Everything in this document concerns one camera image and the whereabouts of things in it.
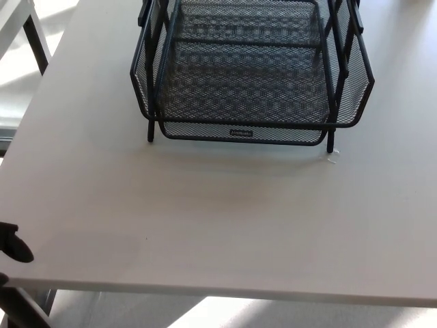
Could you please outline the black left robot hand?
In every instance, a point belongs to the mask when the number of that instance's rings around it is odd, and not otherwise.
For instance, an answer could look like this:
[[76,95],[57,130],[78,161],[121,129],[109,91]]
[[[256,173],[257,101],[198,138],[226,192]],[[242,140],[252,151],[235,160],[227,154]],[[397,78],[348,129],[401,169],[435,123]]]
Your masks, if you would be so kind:
[[16,235],[17,232],[16,224],[1,222],[1,252],[18,262],[33,262],[33,252],[26,242]]

